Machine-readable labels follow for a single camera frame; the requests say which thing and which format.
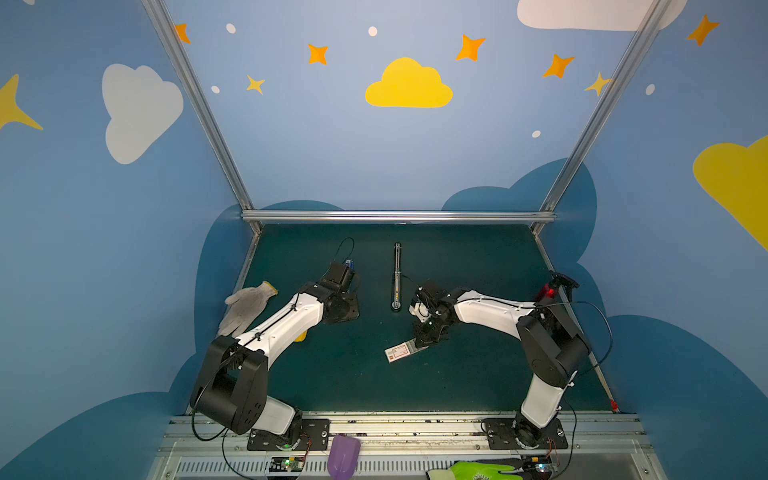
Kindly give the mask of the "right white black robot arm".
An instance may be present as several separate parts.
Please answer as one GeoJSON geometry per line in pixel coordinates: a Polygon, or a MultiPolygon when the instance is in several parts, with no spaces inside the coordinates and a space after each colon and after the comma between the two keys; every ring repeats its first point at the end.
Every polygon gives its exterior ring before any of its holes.
{"type": "Polygon", "coordinates": [[[540,433],[557,416],[560,401],[592,352],[583,330],[549,284],[532,301],[514,301],[476,290],[447,291],[434,283],[417,289],[409,306],[415,318],[415,346],[444,339],[457,323],[483,326],[520,341],[532,381],[517,416],[517,429],[540,433]]]}

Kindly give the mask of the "red white staple box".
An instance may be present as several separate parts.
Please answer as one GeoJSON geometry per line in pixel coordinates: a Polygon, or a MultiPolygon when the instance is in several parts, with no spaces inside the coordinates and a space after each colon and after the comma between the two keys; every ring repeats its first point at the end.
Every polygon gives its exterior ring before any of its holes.
{"type": "Polygon", "coordinates": [[[425,350],[425,347],[418,347],[414,339],[408,340],[396,346],[385,350],[385,356],[389,363],[407,358],[416,353],[425,350]]]}

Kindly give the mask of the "black stapler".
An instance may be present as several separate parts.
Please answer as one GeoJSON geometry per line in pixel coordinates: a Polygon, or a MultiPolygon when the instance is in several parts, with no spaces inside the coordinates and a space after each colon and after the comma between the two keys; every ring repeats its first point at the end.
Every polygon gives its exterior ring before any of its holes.
{"type": "Polygon", "coordinates": [[[402,245],[400,242],[394,244],[394,262],[393,262],[393,295],[391,309],[399,312],[402,308],[401,301],[401,254],[402,245]]]}

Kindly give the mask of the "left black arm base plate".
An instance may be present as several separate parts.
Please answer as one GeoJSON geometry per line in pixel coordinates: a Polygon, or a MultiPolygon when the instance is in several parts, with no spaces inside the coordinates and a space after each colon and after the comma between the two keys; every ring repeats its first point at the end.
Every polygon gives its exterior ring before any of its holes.
{"type": "Polygon", "coordinates": [[[295,419],[283,434],[252,429],[248,451],[325,451],[330,438],[330,421],[320,418],[295,419]]]}

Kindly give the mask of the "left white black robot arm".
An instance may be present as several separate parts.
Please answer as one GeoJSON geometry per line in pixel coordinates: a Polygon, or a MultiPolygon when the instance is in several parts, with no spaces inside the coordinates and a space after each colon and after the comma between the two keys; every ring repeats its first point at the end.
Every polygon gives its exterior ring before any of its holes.
{"type": "Polygon", "coordinates": [[[226,431],[266,432],[289,445],[298,441],[302,414],[268,395],[271,368],[309,329],[320,323],[355,320],[360,309],[355,291],[311,282],[278,312],[251,327],[277,294],[278,290],[264,281],[226,298],[229,310],[206,352],[190,408],[226,431]]]}

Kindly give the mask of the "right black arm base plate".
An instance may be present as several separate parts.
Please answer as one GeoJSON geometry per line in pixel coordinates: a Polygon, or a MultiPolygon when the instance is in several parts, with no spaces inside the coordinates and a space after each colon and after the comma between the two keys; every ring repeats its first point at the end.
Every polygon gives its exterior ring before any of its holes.
{"type": "Polygon", "coordinates": [[[537,427],[521,415],[492,417],[483,419],[481,428],[491,450],[568,448],[565,429],[557,418],[545,427],[537,427]]]}

